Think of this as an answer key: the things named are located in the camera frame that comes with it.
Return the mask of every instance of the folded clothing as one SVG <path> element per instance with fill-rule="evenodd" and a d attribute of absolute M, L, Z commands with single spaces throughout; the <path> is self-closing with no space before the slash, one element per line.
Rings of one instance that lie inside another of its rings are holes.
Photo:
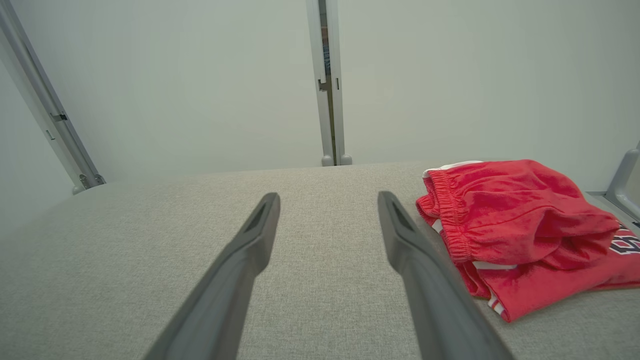
<path fill-rule="evenodd" d="M 559 172 L 531 160 L 468 161 L 423 178 L 418 211 L 469 292 L 507 322 L 580 291 L 640 286 L 637 237 Z"/>

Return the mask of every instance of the white trim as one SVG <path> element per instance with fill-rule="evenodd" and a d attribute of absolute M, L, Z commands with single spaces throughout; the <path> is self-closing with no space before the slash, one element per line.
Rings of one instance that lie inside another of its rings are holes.
<path fill-rule="evenodd" d="M 624 235 L 624 234 L 619 235 L 621 231 L 628 231 L 628 232 L 630 232 L 630 234 L 629 235 Z M 633 231 L 629 230 L 629 229 L 620 229 L 620 230 L 618 230 L 618 232 L 616 233 L 616 236 L 624 237 L 624 238 L 634 238 L 636 240 L 640 240 L 640 239 L 638 239 L 636 234 Z"/>
<path fill-rule="evenodd" d="M 493 310 L 498 313 L 498 315 L 502 315 L 502 312 L 504 311 L 504 306 L 502 306 L 501 303 L 498 303 Z"/>
<path fill-rule="evenodd" d="M 511 270 L 515 269 L 518 265 L 498 265 L 484 261 L 474 261 L 474 266 L 478 270 Z"/>
<path fill-rule="evenodd" d="M 493 293 L 493 290 L 489 289 L 489 292 L 491 293 L 491 298 L 487 302 L 487 305 L 489 305 L 489 307 L 493 307 L 493 303 L 498 301 L 498 297 L 495 296 L 495 294 Z"/>
<path fill-rule="evenodd" d="M 436 220 L 436 222 L 433 223 L 433 225 L 431 226 L 435 231 L 438 232 L 438 234 L 440 234 L 440 232 L 442 231 L 442 221 L 440 219 Z"/>
<path fill-rule="evenodd" d="M 469 164 L 477 164 L 477 163 L 482 163 L 482 161 L 479 160 L 470 160 L 470 161 L 462 161 L 461 163 L 455 163 L 455 164 L 449 164 L 449 165 L 443 165 L 441 167 L 437 167 L 437 168 L 428 168 L 427 170 L 425 170 L 422 173 L 422 177 L 424 179 L 427 179 L 429 177 L 431 177 L 429 175 L 429 171 L 438 171 L 438 170 L 449 170 L 450 168 L 454 168 L 454 167 L 461 167 L 462 165 L 469 165 Z"/>

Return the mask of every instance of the white wall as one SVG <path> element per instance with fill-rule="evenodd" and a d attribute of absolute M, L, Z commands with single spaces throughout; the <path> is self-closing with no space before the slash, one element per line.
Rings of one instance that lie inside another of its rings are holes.
<path fill-rule="evenodd" d="M 109 181 L 320 166 L 304 1 L 12 1 Z"/>
<path fill-rule="evenodd" d="M 71 197 L 74 187 L 0 61 L 0 238 Z"/>
<path fill-rule="evenodd" d="M 607 189 L 640 140 L 640 1 L 339 2 L 354 163 L 531 158 Z"/>

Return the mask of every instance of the metal bracket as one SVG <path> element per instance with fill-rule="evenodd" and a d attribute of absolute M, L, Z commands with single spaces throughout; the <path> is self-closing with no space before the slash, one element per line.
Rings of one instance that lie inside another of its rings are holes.
<path fill-rule="evenodd" d="M 638 158 L 640 158 L 640 142 L 635 149 L 627 151 L 604 196 L 636 220 L 640 220 L 640 206 L 629 198 L 627 183 L 634 167 L 640 166 L 637 164 Z"/>
<path fill-rule="evenodd" d="M 104 178 L 100 174 L 95 175 L 95 181 L 98 183 L 98 185 L 104 184 Z M 92 187 L 91 184 L 89 183 L 89 178 L 87 178 L 87 176 L 84 174 L 80 174 L 80 182 L 82 183 L 85 189 L 89 189 Z"/>
<path fill-rule="evenodd" d="M 328 91 L 329 90 L 329 84 L 325 81 L 324 83 L 320 81 L 320 79 L 318 79 L 318 90 L 320 91 Z"/>
<path fill-rule="evenodd" d="M 57 115 L 53 115 L 51 114 L 51 117 L 53 118 L 53 121 L 65 121 L 68 120 L 67 116 L 63 113 L 57 114 Z"/>

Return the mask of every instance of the gray metal frame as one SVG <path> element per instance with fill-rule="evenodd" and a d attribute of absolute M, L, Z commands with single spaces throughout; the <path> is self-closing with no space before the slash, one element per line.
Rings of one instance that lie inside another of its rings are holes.
<path fill-rule="evenodd" d="M 613 180 L 611 181 L 609 189 L 604 197 L 624 212 L 640 221 L 640 206 L 629 199 L 627 193 L 627 183 L 629 182 L 629 177 L 631 176 L 634 167 L 637 165 L 638 156 L 640 156 L 640 142 L 635 149 L 627 151 L 625 157 L 622 158 L 620 167 L 613 176 Z"/>
<path fill-rule="evenodd" d="M 329 116 L 329 99 L 322 86 L 326 84 L 324 73 L 324 55 L 322 48 L 322 32 L 320 31 L 320 9 L 318 0 L 307 0 L 307 18 L 309 37 L 311 40 L 311 58 L 314 64 L 314 83 L 320 117 L 320 134 L 322 136 L 322 166 L 333 166 L 333 142 L 331 139 L 331 118 Z"/>
<path fill-rule="evenodd" d="M 351 165 L 351 155 L 344 150 L 344 124 L 342 122 L 342 70 L 340 68 L 340 32 L 338 29 L 338 0 L 326 0 L 326 20 L 329 31 L 329 58 L 333 81 L 333 130 L 335 157 L 338 165 Z"/>
<path fill-rule="evenodd" d="M 0 28 L 9 41 L 40 102 L 49 113 L 56 130 L 60 134 L 60 139 L 71 154 L 82 175 L 84 175 L 81 175 L 84 187 L 91 188 L 104 184 L 104 178 L 98 173 L 91 157 L 89 157 L 82 141 L 80 141 L 80 137 L 78 137 L 71 124 L 60 98 L 53 90 L 53 86 L 9 0 L 2 0 L 0 3 Z"/>

